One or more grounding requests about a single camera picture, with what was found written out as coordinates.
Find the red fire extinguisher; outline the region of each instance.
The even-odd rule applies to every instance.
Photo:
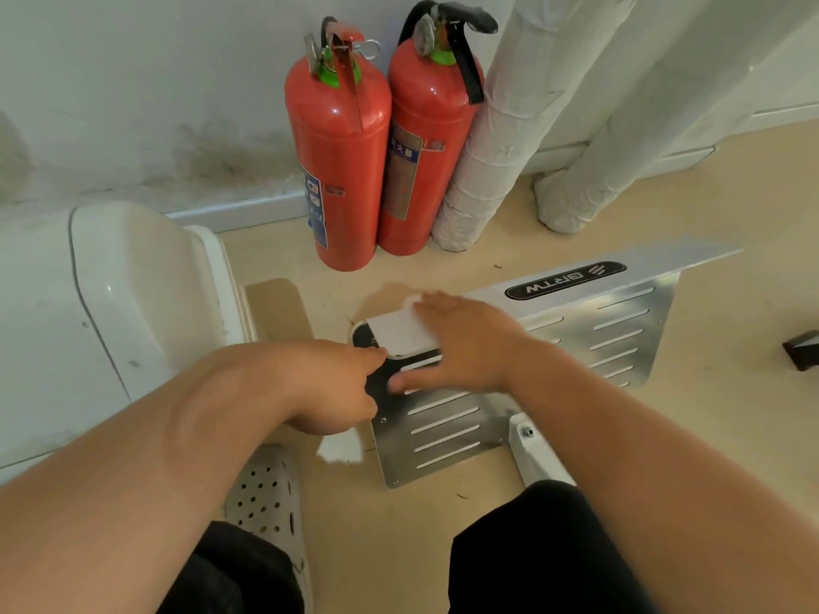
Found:
[[[307,56],[284,82],[284,100],[315,248],[328,267],[354,271],[375,253],[390,87],[365,58],[377,42],[351,25],[327,17],[321,48],[312,34],[305,44]]]
[[[412,255],[424,247],[483,102],[483,71],[469,50],[465,24],[484,34],[498,31],[482,8],[419,2],[390,61],[392,124],[378,226],[378,244],[390,254]]]

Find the metal plate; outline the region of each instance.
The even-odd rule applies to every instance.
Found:
[[[560,345],[620,387],[648,379],[680,273],[621,288],[549,310],[530,333]],[[366,323],[353,332],[357,346],[377,345]],[[378,405],[373,433],[387,487],[394,488],[506,443],[517,404],[502,394],[420,391],[394,395],[386,382],[402,368],[435,365],[438,350],[389,358],[367,380]]]

